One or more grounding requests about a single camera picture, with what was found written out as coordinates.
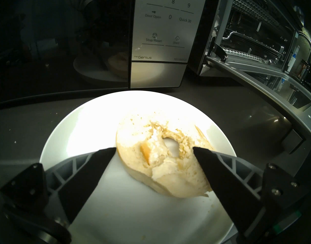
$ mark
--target white plate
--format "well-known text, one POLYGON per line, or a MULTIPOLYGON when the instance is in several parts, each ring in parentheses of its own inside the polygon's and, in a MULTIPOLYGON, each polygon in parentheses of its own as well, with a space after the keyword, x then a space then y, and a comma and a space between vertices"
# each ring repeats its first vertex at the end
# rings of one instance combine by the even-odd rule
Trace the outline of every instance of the white plate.
MULTIPOLYGON (((150 105, 188 116, 217 151, 236 156, 221 129, 194 106, 161 93, 123 91, 93 99, 67 115, 49 136, 40 162, 47 170, 69 157, 115 147, 125 113, 150 105)), ((116 153, 69 227, 72 243, 220 243, 233 223, 214 192, 208 195, 178 199, 158 194, 130 177, 116 153)))

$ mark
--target dark countertop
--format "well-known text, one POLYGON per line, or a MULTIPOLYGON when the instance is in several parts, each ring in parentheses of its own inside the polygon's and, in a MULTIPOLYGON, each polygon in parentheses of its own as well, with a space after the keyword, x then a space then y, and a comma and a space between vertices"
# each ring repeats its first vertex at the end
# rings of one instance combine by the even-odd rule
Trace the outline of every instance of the dark countertop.
MULTIPOLYGON (((292 175, 311 149, 305 141, 287 154, 280 141, 291 128, 289 121, 249 89, 229 78, 184 78, 181 87, 163 90, 200 109, 230 140, 237 156, 264 168, 273 162, 292 175)), ((56 125, 73 109, 92 98, 43 102, 0 110, 0 187, 17 173, 38 162, 41 151, 56 125)), ((0 230, 9 222, 0 211, 0 230)), ((6 243, 17 238, 1 231, 6 243)))

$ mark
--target microwave control panel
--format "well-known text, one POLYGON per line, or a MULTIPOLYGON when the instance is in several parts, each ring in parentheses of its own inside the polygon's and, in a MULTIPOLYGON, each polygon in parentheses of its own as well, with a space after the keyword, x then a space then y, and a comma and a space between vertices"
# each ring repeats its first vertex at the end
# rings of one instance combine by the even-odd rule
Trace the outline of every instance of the microwave control panel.
POLYGON ((135 0, 132 61, 187 63, 205 0, 135 0))

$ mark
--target bagel half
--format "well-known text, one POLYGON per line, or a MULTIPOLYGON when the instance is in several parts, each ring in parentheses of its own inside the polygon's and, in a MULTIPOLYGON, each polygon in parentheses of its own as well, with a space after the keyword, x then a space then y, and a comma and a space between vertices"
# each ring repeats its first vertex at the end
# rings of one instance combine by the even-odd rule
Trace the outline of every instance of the bagel half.
POLYGON ((127 115, 119 123, 116 146, 127 172, 158 193, 183 198, 206 196, 212 190, 193 147, 214 149, 197 126, 178 114, 127 115), (168 150, 164 138, 179 143, 179 157, 168 150))

